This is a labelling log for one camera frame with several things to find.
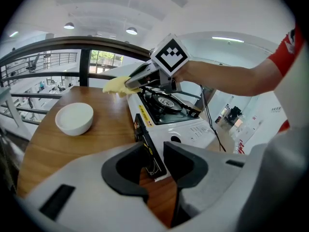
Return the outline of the window with green view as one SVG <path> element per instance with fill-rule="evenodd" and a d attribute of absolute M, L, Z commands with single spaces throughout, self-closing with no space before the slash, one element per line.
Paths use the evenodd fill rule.
<path fill-rule="evenodd" d="M 89 72 L 101 74 L 107 70 L 121 67 L 123 63 L 123 55 L 92 50 L 90 56 Z"/>

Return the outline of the person's red shirt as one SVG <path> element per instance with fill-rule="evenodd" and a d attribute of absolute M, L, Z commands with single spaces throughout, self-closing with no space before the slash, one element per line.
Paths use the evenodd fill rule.
<path fill-rule="evenodd" d="M 267 91 L 273 91 L 289 72 L 305 39 L 298 25 L 289 31 L 274 54 L 267 58 Z"/>

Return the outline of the white bowl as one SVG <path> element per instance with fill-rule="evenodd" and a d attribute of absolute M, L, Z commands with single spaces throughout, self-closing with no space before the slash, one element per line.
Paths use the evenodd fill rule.
<path fill-rule="evenodd" d="M 92 125 L 93 108 L 86 103 L 75 102 L 61 108 L 55 117 L 56 126 L 66 135 L 79 136 Z"/>

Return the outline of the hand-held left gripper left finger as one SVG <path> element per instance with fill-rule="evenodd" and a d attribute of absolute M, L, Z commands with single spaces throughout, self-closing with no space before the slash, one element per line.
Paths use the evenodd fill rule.
<path fill-rule="evenodd" d="M 139 185 L 147 162 L 141 142 L 80 157 L 17 201 L 43 232 L 166 232 Z"/>

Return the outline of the yellow cloth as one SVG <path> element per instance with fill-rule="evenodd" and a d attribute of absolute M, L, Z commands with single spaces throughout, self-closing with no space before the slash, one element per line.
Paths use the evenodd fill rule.
<path fill-rule="evenodd" d="M 104 86 L 102 92 L 108 94 L 118 94 L 120 98 L 126 95 L 142 92 L 141 88 L 127 88 L 125 82 L 129 80 L 129 76 L 119 76 L 109 80 Z"/>

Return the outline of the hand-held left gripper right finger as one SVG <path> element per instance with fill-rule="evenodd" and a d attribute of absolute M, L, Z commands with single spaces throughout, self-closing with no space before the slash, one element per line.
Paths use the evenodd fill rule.
<path fill-rule="evenodd" d="M 164 143 L 164 163 L 177 185 L 172 228 L 236 228 L 252 188 L 251 155 Z"/>

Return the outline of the white portable gas stove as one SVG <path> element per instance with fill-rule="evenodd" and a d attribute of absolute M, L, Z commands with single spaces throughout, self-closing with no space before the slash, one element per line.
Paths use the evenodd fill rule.
<path fill-rule="evenodd" d="M 145 170 L 155 181 L 170 176 L 164 164 L 164 142 L 174 141 L 199 148 L 216 137 L 199 111 L 187 106 L 172 94 L 144 87 L 126 97 L 134 122 L 136 141 L 141 141 L 150 162 Z"/>

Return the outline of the person's right forearm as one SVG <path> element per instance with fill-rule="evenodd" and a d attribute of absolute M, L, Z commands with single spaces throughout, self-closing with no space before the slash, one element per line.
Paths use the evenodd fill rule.
<path fill-rule="evenodd" d="M 253 97 L 273 91 L 283 76 L 269 59 L 251 69 L 190 60 L 174 78 L 178 82 L 188 81 L 232 95 Z"/>

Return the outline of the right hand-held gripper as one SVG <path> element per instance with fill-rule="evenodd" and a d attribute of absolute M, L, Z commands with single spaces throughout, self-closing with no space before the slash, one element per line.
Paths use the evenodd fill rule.
<path fill-rule="evenodd" d="M 189 61 L 189 53 L 175 34 L 169 34 L 155 47 L 150 60 L 141 64 L 125 81 L 129 89 L 155 87 L 166 93 L 181 91 L 175 74 Z"/>

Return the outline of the black office chair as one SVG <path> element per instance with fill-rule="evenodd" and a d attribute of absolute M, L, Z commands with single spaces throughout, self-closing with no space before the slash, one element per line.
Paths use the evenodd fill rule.
<path fill-rule="evenodd" d="M 39 60 L 39 58 L 40 58 L 40 53 L 28 58 L 28 66 L 26 67 L 26 69 L 28 70 L 29 73 L 35 72 L 37 61 Z"/>

